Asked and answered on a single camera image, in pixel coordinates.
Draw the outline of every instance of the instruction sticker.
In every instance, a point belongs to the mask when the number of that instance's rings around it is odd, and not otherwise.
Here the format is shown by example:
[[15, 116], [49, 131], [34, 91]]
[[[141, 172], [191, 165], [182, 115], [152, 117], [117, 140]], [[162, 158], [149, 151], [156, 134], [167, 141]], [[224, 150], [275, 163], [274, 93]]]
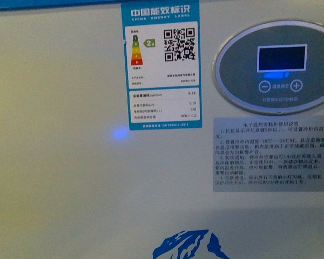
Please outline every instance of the instruction sticker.
[[130, 129], [202, 127], [199, 1], [121, 10]]
[[324, 116], [214, 119], [215, 192], [324, 190]]

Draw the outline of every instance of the colored rating arrows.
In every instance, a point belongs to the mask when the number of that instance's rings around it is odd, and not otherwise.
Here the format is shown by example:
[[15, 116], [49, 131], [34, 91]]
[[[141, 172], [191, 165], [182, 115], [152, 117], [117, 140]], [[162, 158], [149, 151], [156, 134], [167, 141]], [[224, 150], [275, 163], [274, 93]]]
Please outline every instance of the colored rating arrows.
[[140, 53], [138, 36], [133, 35], [131, 66], [139, 66], [142, 64], [143, 64], [143, 59]]

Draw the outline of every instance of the qr code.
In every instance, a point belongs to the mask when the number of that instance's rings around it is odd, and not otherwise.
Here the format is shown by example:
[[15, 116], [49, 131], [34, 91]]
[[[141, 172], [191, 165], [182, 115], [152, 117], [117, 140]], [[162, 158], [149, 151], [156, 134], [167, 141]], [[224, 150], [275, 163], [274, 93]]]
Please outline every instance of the qr code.
[[164, 60], [195, 60], [195, 29], [164, 30]]

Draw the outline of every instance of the blue label background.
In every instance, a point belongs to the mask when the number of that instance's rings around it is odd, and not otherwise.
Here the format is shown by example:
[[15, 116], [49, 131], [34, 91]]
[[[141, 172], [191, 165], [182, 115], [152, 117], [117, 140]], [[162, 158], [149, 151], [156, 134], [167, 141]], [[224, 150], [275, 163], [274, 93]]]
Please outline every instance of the blue label background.
[[[164, 19], [151, 19], [151, 16], [146, 16], [146, 20], [144, 21], [134, 21], [134, 18], [131, 16], [131, 10], [140, 10], [144, 8], [157, 8], [162, 6], [177, 6], [177, 5], [189, 5], [190, 12], [188, 13], [189, 17], [175, 17], [174, 14], [170, 14], [169, 18]], [[198, 22], [198, 61], [199, 61], [199, 85], [198, 86], [190, 86], [190, 87], [198, 87], [199, 88], [199, 109], [200, 109], [200, 118], [196, 121], [156, 121], [156, 122], [143, 122], [143, 123], [132, 123], [131, 121], [131, 110], [130, 110], [130, 91], [139, 91], [141, 89], [129, 89], [129, 75], [127, 72], [127, 53], [124, 48], [125, 54], [125, 67], [126, 67], [126, 88], [127, 88], [127, 103], [129, 107], [129, 121], [130, 121], [130, 130], [165, 130], [172, 128], [201, 128], [203, 126], [202, 123], [202, 103], [201, 103], [201, 69], [200, 69], [200, 15], [199, 15], [199, 0], [178, 0], [178, 1], [142, 1], [142, 2], [129, 2], [123, 3], [121, 5], [121, 16], [123, 20], [123, 35], [126, 40], [125, 35], [125, 27], [127, 26], [140, 26], [140, 25], [153, 25], [153, 24], [166, 24], [166, 23], [181, 23], [181, 22]], [[188, 88], [188, 87], [168, 87], [168, 89], [175, 88]], [[164, 89], [163, 87], [159, 88], [145, 88], [145, 90], [154, 90], [154, 89]], [[156, 124], [171, 124], [171, 125], [183, 125], [187, 123], [187, 126], [171, 126], [171, 127], [146, 127], [147, 125], [156, 125]]]

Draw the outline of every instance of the blue mountain logo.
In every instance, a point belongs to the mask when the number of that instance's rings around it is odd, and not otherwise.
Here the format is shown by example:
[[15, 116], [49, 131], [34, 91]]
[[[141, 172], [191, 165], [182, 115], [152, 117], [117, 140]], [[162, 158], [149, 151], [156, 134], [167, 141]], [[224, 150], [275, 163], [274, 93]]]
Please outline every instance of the blue mountain logo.
[[196, 256], [203, 259], [211, 258], [230, 259], [221, 251], [219, 239], [208, 229], [181, 231], [166, 238], [160, 247], [152, 253], [152, 259], [190, 259]]

